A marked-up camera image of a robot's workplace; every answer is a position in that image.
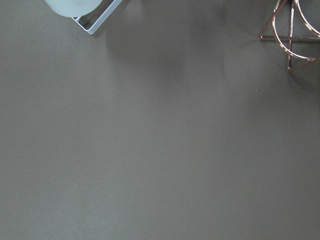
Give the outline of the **white plastic tray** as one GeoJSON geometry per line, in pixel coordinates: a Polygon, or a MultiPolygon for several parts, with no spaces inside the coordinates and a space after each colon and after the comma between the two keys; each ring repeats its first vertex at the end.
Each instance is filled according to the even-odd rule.
{"type": "Polygon", "coordinates": [[[122,2],[123,0],[102,0],[90,13],[71,19],[86,33],[93,35],[122,2]]]}

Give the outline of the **white round plate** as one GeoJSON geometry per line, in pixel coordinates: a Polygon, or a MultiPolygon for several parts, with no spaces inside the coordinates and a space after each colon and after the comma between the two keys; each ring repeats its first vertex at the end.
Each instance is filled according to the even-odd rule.
{"type": "Polygon", "coordinates": [[[48,6],[63,17],[81,17],[95,10],[102,0],[45,0],[48,6]]]}

